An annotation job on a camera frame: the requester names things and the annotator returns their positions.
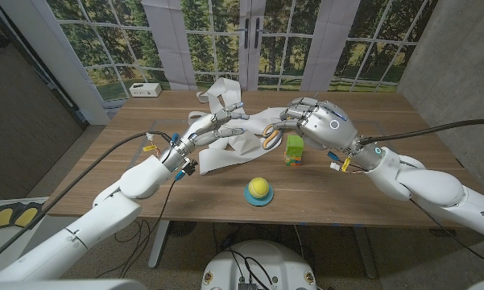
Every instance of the concrete wall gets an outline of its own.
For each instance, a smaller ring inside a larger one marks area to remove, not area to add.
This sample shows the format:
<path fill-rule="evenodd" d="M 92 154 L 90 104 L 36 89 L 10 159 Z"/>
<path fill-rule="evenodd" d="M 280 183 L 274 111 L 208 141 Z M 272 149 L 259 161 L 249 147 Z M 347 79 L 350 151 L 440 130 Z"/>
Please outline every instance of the concrete wall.
<path fill-rule="evenodd" d="M 484 118 L 484 0 L 439 0 L 398 91 L 430 126 Z M 438 135 L 484 187 L 484 125 Z"/>

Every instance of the floor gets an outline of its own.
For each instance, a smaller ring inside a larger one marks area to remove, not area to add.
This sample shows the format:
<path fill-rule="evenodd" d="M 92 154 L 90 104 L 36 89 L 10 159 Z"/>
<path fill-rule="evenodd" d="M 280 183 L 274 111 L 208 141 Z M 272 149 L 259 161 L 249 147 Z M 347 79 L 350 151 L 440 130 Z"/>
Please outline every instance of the floor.
<path fill-rule="evenodd" d="M 51 193 L 102 129 L 103 126 L 87 128 L 28 196 L 40 197 Z M 150 226 L 154 222 L 147 220 Z M 240 225 L 215 223 L 214 226 L 220 246 L 227 234 L 234 232 Z M 379 272 L 379 278 L 371 280 L 365 276 L 351 228 L 298 228 L 303 244 L 308 248 L 304 254 L 314 267 L 318 285 L 324 290 L 467 289 L 484 280 L 484 261 L 463 249 L 451 238 L 436 236 L 438 232 L 433 234 L 429 230 L 367 229 Z M 138 229 L 133 223 L 120 231 L 117 238 L 128 239 Z M 471 230 L 458 230 L 457 236 L 484 255 L 484 238 L 480 234 Z M 236 242 L 256 238 L 274 240 L 294 251 L 300 250 L 292 226 L 244 225 L 237 233 Z M 136 242 L 137 238 L 120 243 L 110 237 L 92 248 L 63 278 L 94 278 L 124 263 Z M 154 270 L 147 267 L 151 244 L 152 239 L 126 273 L 126 278 L 138 280 L 149 289 L 199 288 L 203 270 L 216 253 L 213 224 L 206 222 L 197 223 L 195 229 L 184 237 L 170 236 L 160 265 Z M 120 272 L 118 269 L 102 277 L 116 278 Z"/>

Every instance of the yellow connector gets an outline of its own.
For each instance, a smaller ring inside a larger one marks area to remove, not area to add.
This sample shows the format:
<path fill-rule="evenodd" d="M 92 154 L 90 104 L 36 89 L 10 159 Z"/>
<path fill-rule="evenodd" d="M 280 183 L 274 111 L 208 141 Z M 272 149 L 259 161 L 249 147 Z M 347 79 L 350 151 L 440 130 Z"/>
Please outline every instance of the yellow connector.
<path fill-rule="evenodd" d="M 341 166 L 341 170 L 343 172 L 347 170 L 347 168 L 349 167 L 349 163 L 351 163 L 351 158 L 350 157 L 345 158 L 344 165 Z"/>

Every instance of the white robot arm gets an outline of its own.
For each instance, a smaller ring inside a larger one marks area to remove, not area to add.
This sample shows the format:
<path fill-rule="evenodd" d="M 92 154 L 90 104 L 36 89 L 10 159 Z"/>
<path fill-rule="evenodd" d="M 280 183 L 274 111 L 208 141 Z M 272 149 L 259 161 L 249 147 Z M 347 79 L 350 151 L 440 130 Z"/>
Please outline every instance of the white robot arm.
<path fill-rule="evenodd" d="M 416 159 L 379 148 L 358 131 L 344 110 L 329 101 L 302 97 L 288 104 L 273 130 L 293 129 L 317 149 L 334 148 L 360 164 L 389 197 L 417 203 L 430 213 L 484 234 L 484 196 L 445 172 L 426 169 Z"/>
<path fill-rule="evenodd" d="M 233 113 L 242 106 L 238 103 L 216 114 L 206 114 L 198 118 L 183 136 L 175 134 L 170 147 L 162 152 L 161 160 L 151 155 L 123 173 L 120 180 L 98 194 L 88 213 L 0 271 L 0 282 L 61 277 L 88 249 L 136 219 L 141 205 L 135 199 L 152 196 L 178 167 L 182 170 L 176 180 L 185 173 L 192 174 L 196 161 L 187 156 L 197 147 L 242 134 L 242 128 L 218 130 L 230 119 L 248 119 L 245 114 Z"/>

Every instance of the tennis ball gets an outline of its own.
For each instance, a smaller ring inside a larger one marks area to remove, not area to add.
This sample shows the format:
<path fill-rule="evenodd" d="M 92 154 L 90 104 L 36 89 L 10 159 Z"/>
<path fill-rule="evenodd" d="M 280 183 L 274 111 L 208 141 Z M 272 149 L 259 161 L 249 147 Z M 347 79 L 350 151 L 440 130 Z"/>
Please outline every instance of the tennis ball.
<path fill-rule="evenodd" d="M 249 193 L 254 198 L 263 198 L 268 193 L 268 182 L 262 177 L 256 177 L 249 183 Z"/>

